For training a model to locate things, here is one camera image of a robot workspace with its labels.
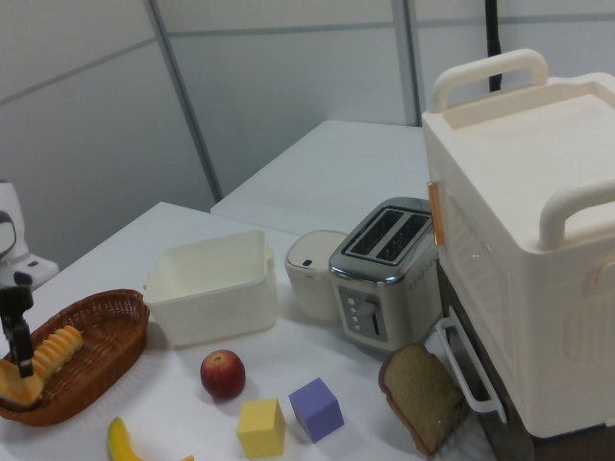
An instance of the white table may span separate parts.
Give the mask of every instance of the white table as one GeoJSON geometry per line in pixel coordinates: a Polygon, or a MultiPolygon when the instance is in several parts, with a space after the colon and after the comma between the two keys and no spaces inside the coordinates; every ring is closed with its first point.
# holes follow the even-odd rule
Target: white table
{"type": "Polygon", "coordinates": [[[226,196],[211,214],[303,235],[351,232],[393,197],[427,199],[423,130],[330,120],[226,196]]]}
{"type": "MultiPolygon", "coordinates": [[[[254,228],[158,204],[40,287],[26,318],[34,330],[90,294],[115,288],[142,291],[148,272],[164,250],[254,228]]],[[[287,422],[284,454],[274,459],[423,459],[379,389],[382,357],[359,349],[346,339],[341,327],[323,328],[301,314],[283,268],[285,253],[297,235],[265,231],[274,250],[278,278],[280,317],[274,326],[232,340],[174,349],[151,319],[143,355],[91,407],[49,427],[0,421],[0,459],[109,460],[107,428],[115,416],[125,421],[136,452],[148,461],[179,460],[189,454],[197,461],[245,459],[235,435],[240,405],[245,400],[272,397],[279,399],[287,422]],[[222,348],[242,357],[248,380],[238,398],[215,404],[201,386],[199,367],[207,353],[222,348]],[[337,396],[346,424],[312,444],[296,422],[287,396],[316,377],[337,396]]],[[[471,418],[457,443],[439,459],[494,457],[482,429],[471,418]]]]}

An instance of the apple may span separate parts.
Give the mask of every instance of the apple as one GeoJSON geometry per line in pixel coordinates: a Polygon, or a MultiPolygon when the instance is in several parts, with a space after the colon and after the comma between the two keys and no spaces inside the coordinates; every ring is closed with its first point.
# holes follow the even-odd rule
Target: apple
{"type": "Polygon", "coordinates": [[[215,399],[232,399],[246,385],[246,369],[233,351],[214,351],[201,363],[201,383],[215,399]]]}

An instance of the white plastic bin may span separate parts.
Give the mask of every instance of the white plastic bin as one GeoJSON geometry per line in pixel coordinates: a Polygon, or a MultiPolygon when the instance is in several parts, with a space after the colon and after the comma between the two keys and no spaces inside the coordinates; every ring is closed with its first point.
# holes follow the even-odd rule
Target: white plastic bin
{"type": "Polygon", "coordinates": [[[183,245],[160,255],[143,301],[177,346],[258,331],[277,319],[273,266],[262,230],[183,245]]]}

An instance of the small white appliance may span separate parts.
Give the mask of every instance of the small white appliance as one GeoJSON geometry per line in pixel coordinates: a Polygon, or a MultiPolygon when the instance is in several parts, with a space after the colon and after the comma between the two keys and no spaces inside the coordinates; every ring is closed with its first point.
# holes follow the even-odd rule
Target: small white appliance
{"type": "Polygon", "coordinates": [[[290,284],[310,319],[339,322],[329,258],[347,236],[336,230],[315,230],[299,237],[286,253],[284,267],[290,284]]]}
{"type": "Polygon", "coordinates": [[[377,206],[329,261],[346,334],[385,351],[424,340],[441,312],[435,260],[427,200],[377,206]]]}
{"type": "Polygon", "coordinates": [[[30,253],[25,229],[14,186],[0,180],[0,287],[28,285],[35,290],[59,271],[55,262],[30,253]]]}

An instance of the white robot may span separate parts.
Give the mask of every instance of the white robot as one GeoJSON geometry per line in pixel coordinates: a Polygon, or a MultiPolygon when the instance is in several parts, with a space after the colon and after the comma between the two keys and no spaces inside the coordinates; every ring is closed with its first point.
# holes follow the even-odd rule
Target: white robot
{"type": "Polygon", "coordinates": [[[30,329],[23,313],[32,307],[32,290],[58,273],[58,264],[30,253],[17,193],[0,180],[0,321],[12,361],[21,376],[33,373],[30,329]]]}

